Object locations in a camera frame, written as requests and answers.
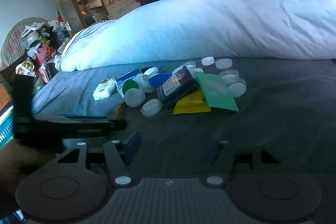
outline white wall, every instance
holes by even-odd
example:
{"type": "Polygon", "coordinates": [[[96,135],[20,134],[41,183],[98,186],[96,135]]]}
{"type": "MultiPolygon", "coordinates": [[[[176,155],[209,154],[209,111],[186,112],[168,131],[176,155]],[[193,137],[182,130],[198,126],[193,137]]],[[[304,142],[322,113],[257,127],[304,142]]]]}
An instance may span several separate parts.
{"type": "Polygon", "coordinates": [[[8,32],[28,17],[57,19],[55,0],[0,0],[0,47],[8,32]]]}

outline green packet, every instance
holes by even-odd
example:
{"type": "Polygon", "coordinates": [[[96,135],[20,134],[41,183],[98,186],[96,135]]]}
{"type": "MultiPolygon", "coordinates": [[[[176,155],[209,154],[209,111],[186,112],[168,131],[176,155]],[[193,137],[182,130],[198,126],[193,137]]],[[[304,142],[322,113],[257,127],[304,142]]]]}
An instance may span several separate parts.
{"type": "Polygon", "coordinates": [[[235,99],[219,75],[196,71],[195,76],[210,107],[239,111],[235,99]]]}

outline plastic lid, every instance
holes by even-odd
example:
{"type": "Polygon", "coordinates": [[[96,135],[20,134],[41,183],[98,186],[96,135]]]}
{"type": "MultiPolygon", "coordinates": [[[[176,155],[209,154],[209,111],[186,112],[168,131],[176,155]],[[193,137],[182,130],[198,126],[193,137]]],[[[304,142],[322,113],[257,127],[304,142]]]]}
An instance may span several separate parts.
{"type": "Polygon", "coordinates": [[[193,69],[193,71],[204,72],[203,69],[201,69],[201,68],[195,68],[195,69],[193,69]]]}
{"type": "Polygon", "coordinates": [[[133,88],[126,91],[124,99],[129,107],[137,107],[146,99],[146,95],[142,90],[133,88]]]}
{"type": "Polygon", "coordinates": [[[145,74],[138,74],[136,77],[133,78],[139,85],[139,89],[143,90],[146,93],[151,93],[155,91],[155,88],[149,84],[149,79],[151,77],[145,74]]]}
{"type": "Polygon", "coordinates": [[[180,66],[180,67],[174,69],[173,72],[171,73],[171,75],[174,75],[175,73],[177,73],[181,68],[183,68],[183,66],[180,66]]]}
{"type": "Polygon", "coordinates": [[[144,67],[142,68],[140,71],[141,73],[145,73],[147,70],[149,70],[150,68],[153,68],[153,66],[148,66],[148,67],[144,67]]]}
{"type": "Polygon", "coordinates": [[[152,67],[144,72],[146,75],[154,75],[156,73],[159,73],[159,69],[157,67],[152,67]]]}
{"type": "Polygon", "coordinates": [[[217,69],[228,69],[232,66],[232,60],[231,59],[219,59],[215,62],[217,69]]]}
{"type": "Polygon", "coordinates": [[[201,62],[203,66],[209,66],[215,63],[215,59],[213,58],[213,56],[208,56],[208,57],[202,58],[201,62]]]}
{"type": "Polygon", "coordinates": [[[189,70],[193,70],[196,68],[196,62],[195,61],[188,61],[186,63],[183,63],[180,65],[180,67],[186,66],[189,70]]]}
{"type": "Polygon", "coordinates": [[[158,88],[171,77],[168,73],[158,73],[149,78],[149,84],[158,88]]]}
{"type": "Polygon", "coordinates": [[[222,78],[223,82],[227,85],[231,85],[239,79],[239,72],[235,69],[228,69],[221,71],[219,77],[222,78]]]}
{"type": "Polygon", "coordinates": [[[126,94],[126,91],[128,91],[129,89],[138,89],[139,85],[136,81],[132,80],[132,79],[128,79],[127,81],[125,81],[125,83],[123,84],[123,94],[126,94]]]}
{"type": "Polygon", "coordinates": [[[162,104],[159,102],[158,99],[153,99],[145,103],[142,108],[141,112],[144,116],[150,117],[158,113],[162,108],[162,104]]]}
{"type": "Polygon", "coordinates": [[[246,92],[246,82],[242,78],[238,78],[236,83],[229,85],[229,91],[234,98],[242,96],[246,92]]]}

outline white plastic item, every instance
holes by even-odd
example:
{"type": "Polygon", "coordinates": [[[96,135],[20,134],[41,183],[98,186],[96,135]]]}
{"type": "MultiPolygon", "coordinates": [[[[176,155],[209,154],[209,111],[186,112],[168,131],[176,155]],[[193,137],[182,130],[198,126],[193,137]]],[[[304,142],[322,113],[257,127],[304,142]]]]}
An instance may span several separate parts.
{"type": "Polygon", "coordinates": [[[213,56],[208,56],[208,57],[202,58],[201,62],[203,66],[209,66],[215,63],[215,59],[213,58],[213,56]]]}
{"type": "Polygon", "coordinates": [[[154,74],[159,73],[159,69],[157,67],[152,67],[144,72],[145,75],[153,76],[154,74]]]}
{"type": "Polygon", "coordinates": [[[138,83],[139,89],[143,90],[145,93],[152,93],[156,88],[149,84],[149,78],[151,77],[152,75],[139,73],[133,80],[138,83]]]}
{"type": "Polygon", "coordinates": [[[37,31],[32,31],[30,34],[27,36],[27,43],[31,45],[35,40],[39,39],[39,33],[37,31]]]}
{"type": "Polygon", "coordinates": [[[217,69],[228,69],[232,66],[232,60],[231,59],[219,59],[215,62],[217,69]]]}
{"type": "Polygon", "coordinates": [[[180,67],[186,66],[189,70],[193,70],[196,68],[196,62],[195,61],[187,61],[186,63],[183,63],[180,65],[180,67]]]}
{"type": "Polygon", "coordinates": [[[93,92],[94,100],[97,101],[110,97],[116,87],[115,83],[115,78],[102,80],[93,92]]]}
{"type": "Polygon", "coordinates": [[[230,85],[239,79],[239,72],[235,69],[227,69],[221,71],[219,77],[222,78],[225,84],[230,85]]]}
{"type": "Polygon", "coordinates": [[[238,78],[237,81],[229,85],[229,92],[234,98],[242,96],[246,92],[246,82],[242,78],[238,78]]]}
{"type": "Polygon", "coordinates": [[[203,69],[201,69],[201,68],[195,68],[192,71],[204,72],[203,69]]]}
{"type": "Polygon", "coordinates": [[[171,75],[174,75],[175,73],[177,73],[181,68],[183,68],[183,66],[180,66],[180,67],[174,69],[173,72],[171,73],[171,75]]]}
{"type": "Polygon", "coordinates": [[[138,107],[146,99],[146,95],[142,90],[132,88],[126,91],[124,99],[129,107],[138,107]]]}
{"type": "Polygon", "coordinates": [[[162,104],[159,102],[158,99],[153,99],[145,103],[141,108],[141,113],[146,116],[150,117],[158,113],[162,108],[162,104]]]}

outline white duvet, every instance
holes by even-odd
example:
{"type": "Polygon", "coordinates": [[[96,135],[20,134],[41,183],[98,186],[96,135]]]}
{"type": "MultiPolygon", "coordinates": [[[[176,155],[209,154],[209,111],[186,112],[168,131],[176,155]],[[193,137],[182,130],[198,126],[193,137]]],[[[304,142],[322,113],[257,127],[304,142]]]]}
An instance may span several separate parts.
{"type": "Polygon", "coordinates": [[[63,71],[214,57],[336,57],[336,0],[161,0],[79,35],[63,71]]]}

